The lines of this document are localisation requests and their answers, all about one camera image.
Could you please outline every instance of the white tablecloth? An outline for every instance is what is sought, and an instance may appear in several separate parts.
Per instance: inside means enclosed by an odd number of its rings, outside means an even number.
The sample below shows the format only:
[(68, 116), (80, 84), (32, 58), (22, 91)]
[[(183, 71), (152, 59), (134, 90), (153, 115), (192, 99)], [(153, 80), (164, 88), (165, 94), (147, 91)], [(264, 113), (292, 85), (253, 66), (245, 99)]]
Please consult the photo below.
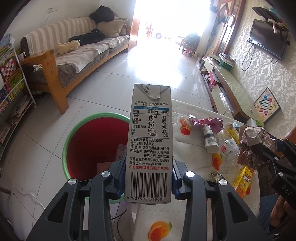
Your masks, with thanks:
[[(172, 100), (173, 111), (173, 155), (175, 160), (182, 161), (186, 164), (188, 170), (192, 170), (204, 178), (209, 177), (209, 172), (213, 170), (211, 160), (212, 154), (207, 153), (204, 147), (203, 132), (192, 129), (189, 136), (182, 135), (179, 130), (179, 118), (184, 116), (188, 118), (188, 113), (196, 116), (198, 119), (208, 117), (219, 117), (223, 119), (223, 124), (228, 122), (237, 122), (236, 120), (220, 115), (218, 113), (193, 106), (184, 102)], [(232, 183), (240, 169), (240, 165), (231, 166), (223, 162), (220, 166), (220, 173)], [(252, 176), (251, 193), (244, 197), (244, 201), (253, 211), (255, 216), (259, 214), (260, 191), (257, 171)], [(163, 220), (172, 223), (172, 229), (169, 235), (161, 241), (180, 241), (183, 231), (184, 217), (186, 211), (186, 201), (177, 201), (172, 195), (172, 200), (168, 204), (144, 205), (138, 206), (135, 231), (133, 241), (147, 241), (147, 234), (151, 225)], [(207, 202), (207, 236), (212, 240), (212, 212), (210, 201)]]

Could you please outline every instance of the doorway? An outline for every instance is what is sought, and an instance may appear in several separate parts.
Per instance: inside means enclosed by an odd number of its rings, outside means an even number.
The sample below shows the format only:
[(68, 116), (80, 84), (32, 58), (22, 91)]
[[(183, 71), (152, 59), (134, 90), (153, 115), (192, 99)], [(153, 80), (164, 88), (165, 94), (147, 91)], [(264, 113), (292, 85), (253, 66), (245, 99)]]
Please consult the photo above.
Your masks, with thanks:
[(181, 44), (188, 34), (202, 36), (210, 0), (136, 0), (134, 18), (140, 19), (137, 45)]

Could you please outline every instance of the white tile floor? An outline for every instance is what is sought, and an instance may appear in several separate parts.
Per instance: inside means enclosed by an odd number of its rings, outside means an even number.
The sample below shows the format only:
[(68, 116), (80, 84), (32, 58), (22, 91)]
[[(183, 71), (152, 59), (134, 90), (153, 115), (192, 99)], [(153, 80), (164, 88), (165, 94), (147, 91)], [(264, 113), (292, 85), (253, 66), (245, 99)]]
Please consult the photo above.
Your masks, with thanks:
[[(4, 168), (0, 186), (13, 191), (11, 196), (0, 193), (0, 209), (17, 236), (25, 240), (43, 212), (30, 194), (21, 192), (32, 193), (47, 206), (66, 182), (62, 148), (72, 128), (98, 112), (129, 117), (135, 83), (169, 85), (172, 99), (213, 110), (195, 62), (182, 55), (178, 45), (152, 40), (116, 55), (90, 74), (69, 93), (70, 107), (63, 115), (51, 95), (38, 100), (38, 108), (31, 108), (24, 116), (0, 162)], [(115, 216), (118, 205), (110, 208)]]

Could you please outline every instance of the magazine rack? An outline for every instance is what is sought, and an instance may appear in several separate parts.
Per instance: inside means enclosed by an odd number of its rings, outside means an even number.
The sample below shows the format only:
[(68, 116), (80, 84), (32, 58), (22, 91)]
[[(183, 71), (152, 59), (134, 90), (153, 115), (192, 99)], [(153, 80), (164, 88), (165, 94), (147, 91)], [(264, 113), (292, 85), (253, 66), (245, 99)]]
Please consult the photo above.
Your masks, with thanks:
[(0, 42), (0, 160), (19, 121), (32, 104), (36, 106), (14, 41), (8, 34)]

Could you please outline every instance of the green bucket rim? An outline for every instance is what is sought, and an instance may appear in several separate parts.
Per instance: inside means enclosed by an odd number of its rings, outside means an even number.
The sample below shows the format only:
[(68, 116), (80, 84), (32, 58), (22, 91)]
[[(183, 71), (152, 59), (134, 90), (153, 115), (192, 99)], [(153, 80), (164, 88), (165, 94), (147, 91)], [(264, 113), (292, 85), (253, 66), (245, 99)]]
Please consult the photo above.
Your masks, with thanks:
[[(68, 150), (71, 138), (74, 136), (76, 131), (81, 126), (86, 124), (87, 122), (92, 121), (94, 119), (98, 119), (98, 118), (104, 118), (104, 117), (116, 118), (116, 119), (125, 121), (127, 123), (130, 123), (129, 117), (126, 117), (125, 115), (118, 114), (118, 113), (113, 113), (113, 112), (101, 112), (101, 113), (96, 113), (96, 114), (93, 114), (93, 115), (90, 115), (90, 116), (84, 118), (76, 126), (74, 126), (74, 128), (71, 130), (71, 132), (69, 133), (69, 135), (68, 135), (68, 137), (67, 137), (67, 139), (65, 141), (65, 144), (64, 144), (64, 147), (63, 147), (63, 153), (62, 153), (63, 170), (64, 170), (64, 174), (65, 174), (67, 180), (69, 180), (71, 178), (70, 174), (69, 174), (69, 171), (68, 171), (68, 167), (67, 167), (67, 150)], [(118, 203), (118, 202), (121, 202), (121, 201), (124, 201), (124, 194), (121, 195), (121, 198), (118, 201), (109, 200), (109, 203), (113, 204), (113, 203)]]

